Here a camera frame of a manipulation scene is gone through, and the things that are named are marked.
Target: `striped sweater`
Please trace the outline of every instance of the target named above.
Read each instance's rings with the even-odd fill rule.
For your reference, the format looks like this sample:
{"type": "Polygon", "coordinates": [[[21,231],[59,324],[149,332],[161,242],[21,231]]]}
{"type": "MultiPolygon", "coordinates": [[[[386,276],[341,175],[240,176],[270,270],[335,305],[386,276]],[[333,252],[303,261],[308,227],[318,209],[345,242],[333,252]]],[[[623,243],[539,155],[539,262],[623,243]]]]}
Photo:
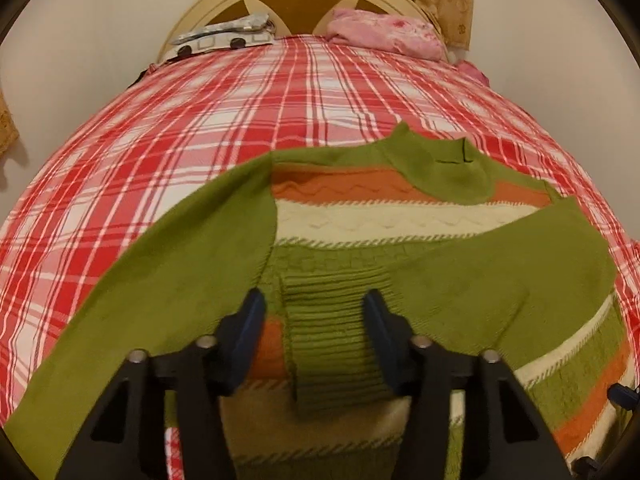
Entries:
{"type": "MultiPolygon", "coordinates": [[[[614,278],[575,199],[466,139],[400,124],[357,148],[273,152],[198,190],[126,251],[5,430],[52,480],[127,351],[180,349],[259,286],[268,318],[254,364],[223,401],[240,478],[389,478],[408,401],[383,384],[364,332],[360,301],[378,288],[446,348],[498,349],[571,460],[600,449],[616,419],[608,385],[633,380],[614,278]]],[[[462,420],[454,394],[448,478],[462,420]]]]}

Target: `bed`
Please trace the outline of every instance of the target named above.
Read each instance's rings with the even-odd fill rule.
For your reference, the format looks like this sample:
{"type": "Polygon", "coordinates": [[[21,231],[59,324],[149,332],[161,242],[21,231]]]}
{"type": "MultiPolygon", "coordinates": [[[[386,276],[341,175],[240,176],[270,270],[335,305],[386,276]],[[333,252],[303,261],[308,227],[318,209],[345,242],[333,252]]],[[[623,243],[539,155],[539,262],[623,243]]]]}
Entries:
{"type": "MultiPolygon", "coordinates": [[[[535,118],[453,66],[314,36],[334,7],[431,19],[413,0],[200,0],[142,81],[47,161],[0,231],[0,423],[95,283],[181,199],[268,150],[355,146],[385,137],[401,120],[428,137],[466,137],[578,197],[618,266],[616,291],[636,357],[625,375],[638,372],[640,246],[586,172],[535,118]],[[264,11],[280,38],[273,46],[161,63],[176,34],[264,11]]],[[[569,455],[598,449],[602,439],[569,455]]],[[[173,430],[168,449],[172,478],[180,478],[173,430]]]]}

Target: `pink cloth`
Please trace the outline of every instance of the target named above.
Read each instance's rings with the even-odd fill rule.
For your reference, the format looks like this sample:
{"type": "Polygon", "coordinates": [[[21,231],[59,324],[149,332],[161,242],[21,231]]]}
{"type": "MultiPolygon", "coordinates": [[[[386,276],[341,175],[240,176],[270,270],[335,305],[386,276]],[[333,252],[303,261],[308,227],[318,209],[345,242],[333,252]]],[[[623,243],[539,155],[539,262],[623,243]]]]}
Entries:
{"type": "Polygon", "coordinates": [[[464,59],[461,59],[460,61],[457,61],[454,66],[458,69],[459,72],[462,72],[463,74],[468,75],[469,77],[472,77],[473,79],[478,80],[479,82],[481,82],[484,86],[489,86],[489,78],[487,76],[485,76],[482,71],[475,66],[473,63],[471,63],[470,61],[466,61],[464,59]]]}
{"type": "Polygon", "coordinates": [[[330,43],[375,48],[431,61],[447,59],[446,47],[433,25],[418,18],[335,9],[326,38],[330,43]]]}

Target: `ribbed cuff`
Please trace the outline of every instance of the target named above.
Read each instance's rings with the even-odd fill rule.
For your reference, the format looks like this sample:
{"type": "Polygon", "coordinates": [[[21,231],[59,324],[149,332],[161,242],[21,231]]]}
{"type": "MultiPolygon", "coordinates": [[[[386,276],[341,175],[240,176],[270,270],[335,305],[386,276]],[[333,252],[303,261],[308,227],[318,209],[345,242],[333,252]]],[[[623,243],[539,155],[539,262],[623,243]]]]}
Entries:
{"type": "Polygon", "coordinates": [[[282,285],[299,412],[389,397],[362,320],[368,290],[377,288],[395,303],[386,271],[290,274],[282,285]]]}

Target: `sweater neckline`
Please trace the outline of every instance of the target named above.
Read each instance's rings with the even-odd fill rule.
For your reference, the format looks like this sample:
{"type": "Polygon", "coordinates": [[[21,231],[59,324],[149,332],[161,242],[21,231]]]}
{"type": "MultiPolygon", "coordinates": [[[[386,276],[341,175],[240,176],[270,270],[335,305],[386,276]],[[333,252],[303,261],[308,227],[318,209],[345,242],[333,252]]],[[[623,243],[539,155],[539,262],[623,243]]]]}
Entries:
{"type": "Polygon", "coordinates": [[[375,143],[412,186],[443,202],[487,202],[495,182],[490,159],[466,138],[428,139],[402,122],[375,143]]]}

